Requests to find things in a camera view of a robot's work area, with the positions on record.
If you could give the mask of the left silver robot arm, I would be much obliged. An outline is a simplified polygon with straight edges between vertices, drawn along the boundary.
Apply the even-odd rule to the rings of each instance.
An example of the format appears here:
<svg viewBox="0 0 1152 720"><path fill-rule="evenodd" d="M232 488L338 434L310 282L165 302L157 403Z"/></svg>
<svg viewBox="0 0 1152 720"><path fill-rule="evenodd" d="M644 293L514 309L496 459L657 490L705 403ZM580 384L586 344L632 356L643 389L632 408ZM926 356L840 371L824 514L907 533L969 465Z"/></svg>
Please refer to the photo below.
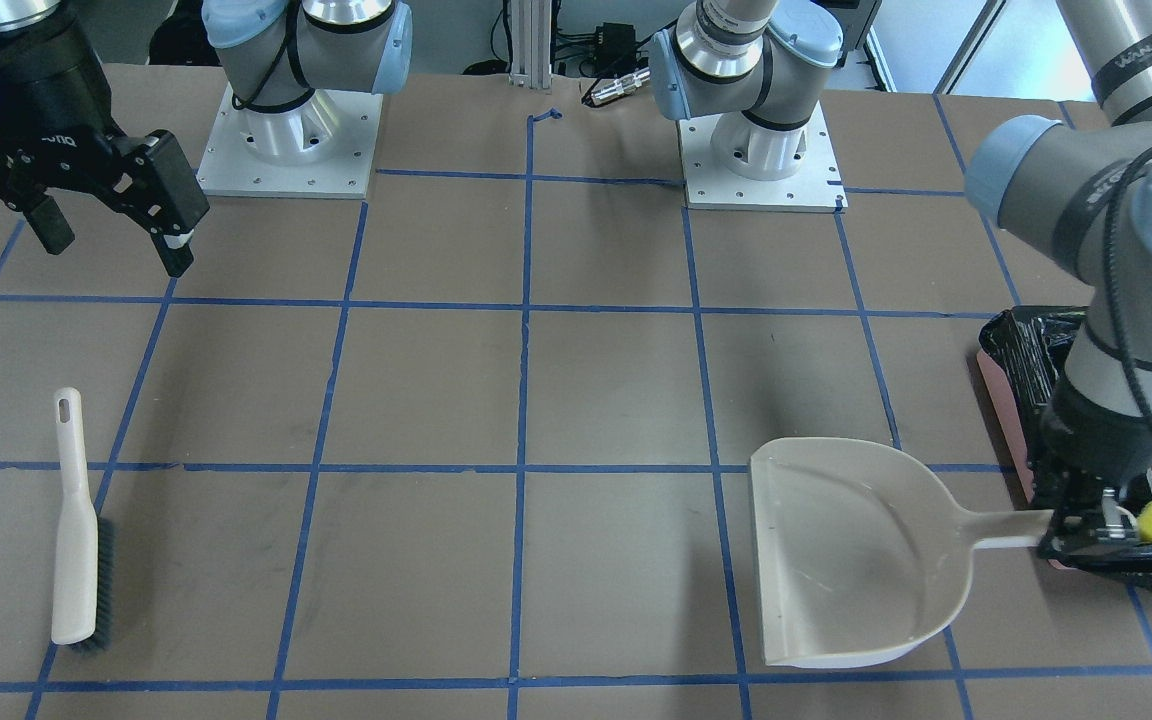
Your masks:
<svg viewBox="0 0 1152 720"><path fill-rule="evenodd" d="M1106 129L1011 118L975 150L969 204L1094 295L1030 448L1039 555L1068 568L1152 571L1144 511L1120 509L1152 468L1152 1L1061 1ZM649 41L652 92L672 120L721 118L732 173L785 176L759 142L803 129L840 51L809 1L694 1Z"/></svg>

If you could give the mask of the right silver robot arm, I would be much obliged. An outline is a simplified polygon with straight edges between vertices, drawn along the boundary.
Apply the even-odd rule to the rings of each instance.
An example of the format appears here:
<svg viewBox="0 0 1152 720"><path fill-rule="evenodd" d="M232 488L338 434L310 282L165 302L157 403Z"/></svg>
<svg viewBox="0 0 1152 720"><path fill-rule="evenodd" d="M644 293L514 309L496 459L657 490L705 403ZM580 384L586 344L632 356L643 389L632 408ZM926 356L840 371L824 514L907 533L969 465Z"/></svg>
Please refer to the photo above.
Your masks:
<svg viewBox="0 0 1152 720"><path fill-rule="evenodd" d="M247 120L256 158L289 161L271 131L296 123L303 158L338 138L329 91L396 94L410 71L412 17L401 1L205 1L207 44ZM69 1L0 1L0 200L46 252L74 233L51 190L84 194L141 225L166 274L183 275L209 211L179 138L132 136Z"/></svg>

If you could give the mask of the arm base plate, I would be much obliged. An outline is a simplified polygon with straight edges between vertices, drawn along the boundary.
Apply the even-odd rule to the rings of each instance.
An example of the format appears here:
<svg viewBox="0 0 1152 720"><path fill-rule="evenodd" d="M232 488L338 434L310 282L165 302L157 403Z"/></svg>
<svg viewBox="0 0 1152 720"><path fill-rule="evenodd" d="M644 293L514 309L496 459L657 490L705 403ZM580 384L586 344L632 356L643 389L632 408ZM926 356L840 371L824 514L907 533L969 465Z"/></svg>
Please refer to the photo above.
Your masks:
<svg viewBox="0 0 1152 720"><path fill-rule="evenodd" d="M791 131L742 113L679 120L689 209L838 213L849 206L823 105Z"/></svg>
<svg viewBox="0 0 1152 720"><path fill-rule="evenodd" d="M197 170L210 197L364 200L384 96L319 90L280 114L236 109L225 88Z"/></svg>

